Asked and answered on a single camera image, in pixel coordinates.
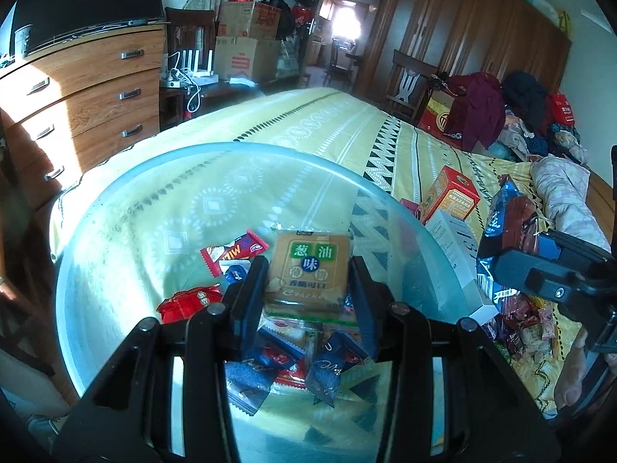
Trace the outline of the person right hand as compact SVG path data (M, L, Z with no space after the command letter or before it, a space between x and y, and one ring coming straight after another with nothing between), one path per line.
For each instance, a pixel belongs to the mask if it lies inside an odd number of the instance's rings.
M579 400L583 391L583 378L586 376L586 340L588 332L586 328L580 327L578 334L571 349L566 356L563 370L554 388L554 402L557 411L561 411L565 407L572 407ZM609 385L616 377L616 354L604 354L604 361L610 368L610 375L607 378ZM601 399L598 399L595 404L591 404L588 412L590 414L597 412L604 403L608 393L604 393Z

